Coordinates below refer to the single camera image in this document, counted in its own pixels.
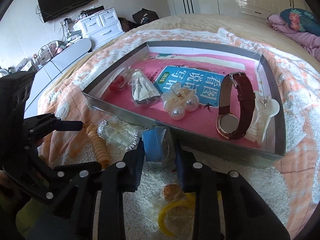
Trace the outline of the clear bag with silver chain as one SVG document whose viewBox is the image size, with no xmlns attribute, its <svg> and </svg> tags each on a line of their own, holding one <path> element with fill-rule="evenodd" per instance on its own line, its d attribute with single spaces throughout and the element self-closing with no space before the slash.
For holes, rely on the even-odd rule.
<svg viewBox="0 0 320 240">
<path fill-rule="evenodd" d="M 97 132 L 107 144 L 126 152 L 137 146 L 142 129 L 123 121 L 104 120 L 99 124 Z"/>
</svg>

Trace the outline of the blue small box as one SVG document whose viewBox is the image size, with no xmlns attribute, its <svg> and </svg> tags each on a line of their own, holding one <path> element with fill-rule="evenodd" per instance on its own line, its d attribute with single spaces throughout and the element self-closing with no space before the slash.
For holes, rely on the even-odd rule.
<svg viewBox="0 0 320 240">
<path fill-rule="evenodd" d="M 156 126 L 142 133 L 147 162 L 160 163 L 167 159 L 169 152 L 168 141 L 165 140 L 167 133 L 168 129 L 163 126 Z"/>
</svg>

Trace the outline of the clear bag with necklace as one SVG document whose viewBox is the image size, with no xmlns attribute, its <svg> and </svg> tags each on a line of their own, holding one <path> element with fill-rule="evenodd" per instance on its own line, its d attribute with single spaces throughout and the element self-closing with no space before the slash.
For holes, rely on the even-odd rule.
<svg viewBox="0 0 320 240">
<path fill-rule="evenodd" d="M 135 70 L 129 81 L 133 103 L 137 107 L 149 107 L 161 99 L 161 94 L 140 70 Z"/>
</svg>

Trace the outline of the clear bag red beads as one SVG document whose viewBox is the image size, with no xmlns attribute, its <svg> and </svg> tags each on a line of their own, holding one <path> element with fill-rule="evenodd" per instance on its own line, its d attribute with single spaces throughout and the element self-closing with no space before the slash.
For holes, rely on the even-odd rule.
<svg viewBox="0 0 320 240">
<path fill-rule="evenodd" d="M 122 89 L 129 81 L 131 73 L 129 71 L 121 72 L 109 85 L 108 89 L 116 91 Z"/>
</svg>

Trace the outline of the pearl bow hair accessory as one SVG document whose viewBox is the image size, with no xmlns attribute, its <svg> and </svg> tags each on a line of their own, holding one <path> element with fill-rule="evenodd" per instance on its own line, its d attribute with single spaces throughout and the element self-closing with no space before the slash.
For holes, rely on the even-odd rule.
<svg viewBox="0 0 320 240">
<path fill-rule="evenodd" d="M 189 88 L 181 86 L 180 82 L 164 92 L 161 96 L 164 110 L 173 120 L 181 120 L 187 112 L 194 112 L 200 105 L 199 97 Z"/>
</svg>

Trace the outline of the cream claw hair clip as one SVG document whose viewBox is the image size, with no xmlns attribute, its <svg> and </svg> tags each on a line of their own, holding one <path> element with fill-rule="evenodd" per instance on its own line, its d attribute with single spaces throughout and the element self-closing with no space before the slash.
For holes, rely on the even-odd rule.
<svg viewBox="0 0 320 240">
<path fill-rule="evenodd" d="M 255 108 L 249 129 L 245 134 L 245 139 L 261 145 L 266 138 L 266 131 L 271 119 L 280 111 L 277 100 L 270 96 L 262 96 L 258 91 L 255 93 Z"/>
</svg>

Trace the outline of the orange white plaid towel blanket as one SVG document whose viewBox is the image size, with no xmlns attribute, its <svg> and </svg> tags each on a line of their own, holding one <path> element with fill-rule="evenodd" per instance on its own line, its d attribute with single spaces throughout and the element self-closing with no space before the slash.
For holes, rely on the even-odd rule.
<svg viewBox="0 0 320 240">
<path fill-rule="evenodd" d="M 112 64 L 151 41 L 229 45 L 266 59 L 281 106 L 274 120 L 276 125 L 285 125 L 285 138 L 280 141 L 281 159 L 266 168 L 226 158 L 227 151 L 240 158 L 249 150 L 262 148 L 252 135 L 257 117 L 254 110 L 258 106 L 266 110 L 270 103 L 264 96 L 254 94 L 261 91 L 263 82 L 257 78 L 253 63 L 224 67 L 220 63 L 203 61 L 204 53 L 198 53 L 197 59 L 191 61 L 177 52 L 163 52 L 146 55 L 139 63 L 132 64 L 134 72 L 153 76 L 156 90 L 162 95 L 173 95 L 174 85 L 180 83 L 199 98 L 200 106 L 181 119 L 173 119 L 170 116 L 173 105 L 165 106 L 162 100 L 151 106 L 140 106 L 134 100 L 131 87 L 114 91 L 102 88 L 100 97 L 129 112 L 190 130 L 193 147 L 203 146 L 202 137 L 214 139 L 215 146 L 196 153 L 200 161 L 220 172 L 238 170 L 279 217 L 290 237 L 302 238 L 311 220 L 319 218 L 316 213 L 319 204 L 319 72 L 303 59 L 267 44 L 244 40 L 224 28 L 212 33 L 140 27 L 76 64 L 73 74 L 63 77 L 42 94 L 38 113 L 54 113 L 62 120 L 80 120 L 85 125 L 98 124 L 110 117 L 111 112 L 95 110 L 83 90 Z"/>
</svg>

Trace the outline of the green sleeve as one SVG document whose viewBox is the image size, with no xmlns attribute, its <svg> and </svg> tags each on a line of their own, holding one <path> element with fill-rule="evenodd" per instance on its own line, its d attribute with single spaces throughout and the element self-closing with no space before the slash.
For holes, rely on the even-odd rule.
<svg viewBox="0 0 320 240">
<path fill-rule="evenodd" d="M 24 239 L 76 239 L 67 220 L 54 216 L 51 207 L 35 199 L 18 211 L 16 226 Z"/>
</svg>

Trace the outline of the grey cardboard box tray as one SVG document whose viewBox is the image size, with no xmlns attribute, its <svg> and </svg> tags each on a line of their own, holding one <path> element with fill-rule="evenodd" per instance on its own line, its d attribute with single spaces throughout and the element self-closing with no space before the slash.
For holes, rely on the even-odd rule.
<svg viewBox="0 0 320 240">
<path fill-rule="evenodd" d="M 164 137 L 256 167 L 285 155 L 286 129 L 266 57 L 227 45 L 145 42 L 84 88 L 93 107 L 145 128 L 148 150 Z"/>
</svg>

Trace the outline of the pink Chinese workbook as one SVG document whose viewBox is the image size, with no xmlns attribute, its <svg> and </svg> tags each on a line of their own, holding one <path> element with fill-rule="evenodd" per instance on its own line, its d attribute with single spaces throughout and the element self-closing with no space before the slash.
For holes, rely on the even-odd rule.
<svg viewBox="0 0 320 240">
<path fill-rule="evenodd" d="M 219 100 L 229 95 L 231 113 L 240 117 L 237 91 L 222 92 L 223 78 L 244 72 L 257 91 L 256 68 L 254 60 L 235 56 L 149 53 L 111 71 L 96 96 L 167 125 L 223 139 L 215 128 Z"/>
</svg>

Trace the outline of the white drawer cabinet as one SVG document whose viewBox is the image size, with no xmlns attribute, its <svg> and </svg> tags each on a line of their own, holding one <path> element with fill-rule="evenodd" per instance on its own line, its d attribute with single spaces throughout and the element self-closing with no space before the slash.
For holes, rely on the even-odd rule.
<svg viewBox="0 0 320 240">
<path fill-rule="evenodd" d="M 114 8 L 107 8 L 78 20 L 73 29 L 80 30 L 83 38 L 90 39 L 91 50 L 96 50 L 124 34 Z"/>
</svg>

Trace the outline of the black bag on floor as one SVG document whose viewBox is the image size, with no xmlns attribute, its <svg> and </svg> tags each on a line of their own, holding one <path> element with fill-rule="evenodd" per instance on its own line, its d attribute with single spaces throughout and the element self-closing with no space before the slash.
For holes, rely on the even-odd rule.
<svg viewBox="0 0 320 240">
<path fill-rule="evenodd" d="M 145 8 L 142 8 L 140 11 L 132 15 L 132 18 L 137 24 L 144 25 L 155 20 L 159 20 L 159 16 L 155 11 L 151 11 Z"/>
</svg>

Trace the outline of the pink purple quilt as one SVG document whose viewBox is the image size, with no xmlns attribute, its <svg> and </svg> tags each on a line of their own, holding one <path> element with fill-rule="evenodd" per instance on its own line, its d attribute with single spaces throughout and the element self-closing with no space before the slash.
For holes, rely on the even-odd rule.
<svg viewBox="0 0 320 240">
<path fill-rule="evenodd" d="M 279 15 L 271 15 L 267 18 L 267 25 L 275 31 L 295 41 L 319 61 L 319 36 L 308 32 L 300 32 L 291 29 L 285 20 Z"/>
</svg>

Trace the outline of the beige bed cover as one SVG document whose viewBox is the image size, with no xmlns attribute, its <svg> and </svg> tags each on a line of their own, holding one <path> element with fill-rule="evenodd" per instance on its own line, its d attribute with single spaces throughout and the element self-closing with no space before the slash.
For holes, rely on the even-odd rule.
<svg viewBox="0 0 320 240">
<path fill-rule="evenodd" d="M 148 41 L 200 41 L 243 48 L 267 59 L 282 89 L 305 88 L 319 94 L 319 61 L 295 41 L 259 22 L 210 14 L 170 16 L 132 29 L 74 64 L 50 90 L 72 81 L 84 89 L 111 64 Z"/>
</svg>

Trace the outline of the blue floral pillow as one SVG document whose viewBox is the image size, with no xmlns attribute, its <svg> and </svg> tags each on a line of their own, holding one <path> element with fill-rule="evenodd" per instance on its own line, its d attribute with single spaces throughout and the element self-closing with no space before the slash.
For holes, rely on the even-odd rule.
<svg viewBox="0 0 320 240">
<path fill-rule="evenodd" d="M 319 22 L 311 12 L 298 8 L 290 8 L 283 10 L 280 13 L 280 17 L 295 31 L 319 36 Z"/>
</svg>

